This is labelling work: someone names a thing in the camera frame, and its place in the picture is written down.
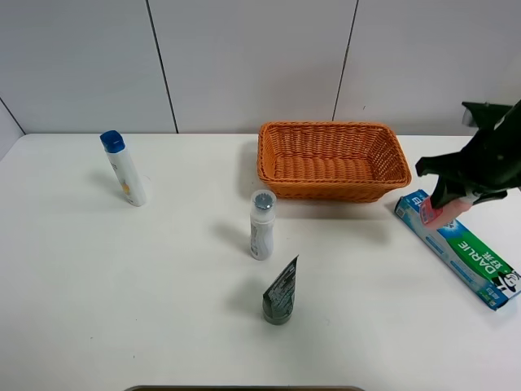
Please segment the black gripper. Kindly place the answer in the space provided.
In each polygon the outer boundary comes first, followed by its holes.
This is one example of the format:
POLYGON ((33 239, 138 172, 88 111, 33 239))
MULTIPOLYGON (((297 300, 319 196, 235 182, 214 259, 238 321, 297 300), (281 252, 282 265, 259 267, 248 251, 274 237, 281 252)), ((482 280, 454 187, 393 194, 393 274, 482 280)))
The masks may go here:
POLYGON ((466 116, 477 132, 459 152, 423 156, 415 165, 416 174, 439 175, 431 194, 431 206, 442 209, 460 200, 475 205, 507 197, 506 189, 520 186, 520 104, 463 102, 466 116), (447 178, 469 178, 488 190, 479 193, 447 178))

